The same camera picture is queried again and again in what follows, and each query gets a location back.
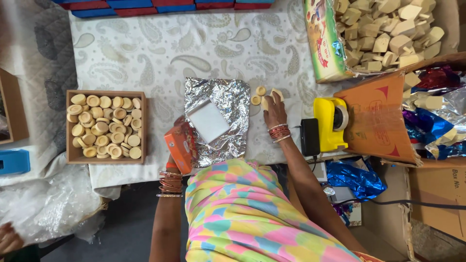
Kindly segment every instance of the stack of boxes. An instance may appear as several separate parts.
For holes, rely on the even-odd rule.
[[[267,9],[275,0],[52,0],[79,18],[234,8]]]

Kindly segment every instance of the woman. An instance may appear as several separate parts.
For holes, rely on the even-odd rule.
[[[186,260],[345,261],[368,258],[367,251],[342,223],[286,126],[285,105],[267,96],[264,120],[285,154],[307,219],[288,201],[268,166],[243,159],[214,164],[188,182],[185,210],[189,222]],[[170,158],[161,172],[162,189],[154,219],[150,262],[179,261],[181,175]]]

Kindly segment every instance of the shiny wrapping paper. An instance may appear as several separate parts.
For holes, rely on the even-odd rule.
[[[328,161],[327,179],[332,186],[348,186],[356,198],[375,198],[387,189],[368,161]]]
[[[186,78],[185,115],[211,99],[230,125],[229,131],[209,144],[195,134],[199,158],[194,168],[208,167],[245,154],[250,92],[249,85],[241,80]]]

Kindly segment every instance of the cardboard box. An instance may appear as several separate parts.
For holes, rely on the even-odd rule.
[[[335,0],[305,0],[304,15],[308,28],[308,38],[314,66],[315,81],[329,83],[357,76],[379,75],[380,73],[355,72],[345,63],[345,56],[340,51],[337,55],[339,33],[335,27]],[[439,55],[456,53],[459,45],[459,14],[457,0],[437,0],[433,12],[437,26],[445,31]]]
[[[141,120],[142,120],[142,138],[141,138],[141,158],[121,158],[121,159],[98,159],[98,158],[87,158],[82,153],[82,148],[76,148],[73,146],[74,136],[71,134],[71,130],[76,123],[66,121],[66,162],[68,164],[143,164],[147,154],[147,126],[149,108],[147,106],[147,100],[144,92],[136,91],[101,91],[101,90],[67,90],[66,92],[66,107],[72,105],[71,98],[77,94],[85,94],[86,96],[95,95],[98,97],[108,96],[110,98],[115,97],[127,97],[127,98],[139,98],[141,99]]]
[[[0,69],[0,92],[9,131],[9,135],[0,134],[0,144],[28,138],[29,131],[18,79],[3,69]]]
[[[466,167],[412,168],[409,177],[413,200],[466,205]],[[466,210],[413,205],[412,217],[466,241]]]
[[[387,190],[377,196],[378,201],[393,201],[410,198],[408,170],[402,166],[381,165],[373,161],[374,171],[387,184]],[[288,181],[291,204],[302,214],[292,180]],[[372,255],[382,261],[417,261],[411,239],[411,210],[402,205],[377,205],[361,203],[362,226],[350,227],[350,232]]]
[[[193,128],[185,121],[184,116],[176,120],[164,138],[178,169],[182,174],[189,174],[192,163],[198,158],[198,151],[194,142]]]
[[[466,166],[463,157],[436,161],[421,159],[410,142],[401,113],[404,75],[428,65],[450,64],[466,70],[466,52],[434,57],[394,73],[370,78],[334,94],[346,102],[349,125],[344,132],[346,151],[383,158],[409,167]]]

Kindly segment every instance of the tape roll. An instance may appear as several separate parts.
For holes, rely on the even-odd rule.
[[[349,120],[349,115],[348,115],[348,111],[346,110],[346,108],[342,105],[337,105],[335,109],[337,108],[341,110],[342,115],[343,115],[343,120],[342,120],[342,124],[340,125],[340,127],[333,129],[334,132],[343,131],[348,126],[348,120]]]

